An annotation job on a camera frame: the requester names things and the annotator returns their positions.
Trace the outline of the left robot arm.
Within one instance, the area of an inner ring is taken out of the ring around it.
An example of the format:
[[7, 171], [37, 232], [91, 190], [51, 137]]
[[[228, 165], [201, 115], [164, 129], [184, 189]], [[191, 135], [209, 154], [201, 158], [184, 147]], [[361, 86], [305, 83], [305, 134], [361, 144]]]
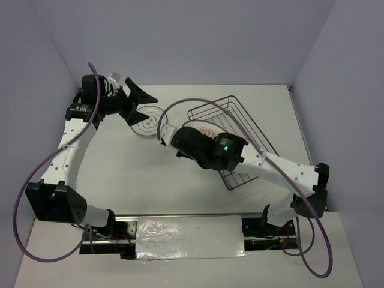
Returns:
[[26, 196], [38, 220], [91, 226], [104, 239], [117, 234], [114, 212], [88, 204], [76, 191], [76, 184], [86, 150], [103, 119], [118, 114], [134, 126], [149, 118], [138, 111], [138, 106], [158, 102], [130, 78], [125, 80], [129, 93], [118, 81], [116, 73], [82, 77], [81, 89], [65, 113], [59, 152], [50, 159], [41, 179], [26, 186]]

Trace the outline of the white plate green rim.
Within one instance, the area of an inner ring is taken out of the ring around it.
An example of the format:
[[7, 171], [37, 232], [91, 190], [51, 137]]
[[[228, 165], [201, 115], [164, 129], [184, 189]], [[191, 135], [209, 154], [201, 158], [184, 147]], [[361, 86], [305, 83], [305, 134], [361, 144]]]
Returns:
[[143, 106], [138, 108], [137, 111], [149, 118], [133, 125], [131, 127], [132, 131], [141, 137], [155, 137], [157, 135], [157, 125], [164, 110], [158, 106]]

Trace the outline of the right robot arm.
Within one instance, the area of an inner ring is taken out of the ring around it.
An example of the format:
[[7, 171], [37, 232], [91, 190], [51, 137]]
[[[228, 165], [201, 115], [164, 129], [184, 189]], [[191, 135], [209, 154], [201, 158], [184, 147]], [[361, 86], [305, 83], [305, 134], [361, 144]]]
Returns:
[[255, 148], [234, 134], [211, 138], [192, 127], [178, 129], [167, 144], [177, 156], [192, 159], [203, 169], [245, 173], [289, 190], [285, 198], [263, 210], [261, 228], [268, 235], [298, 216], [323, 217], [328, 196], [326, 164], [299, 164]]

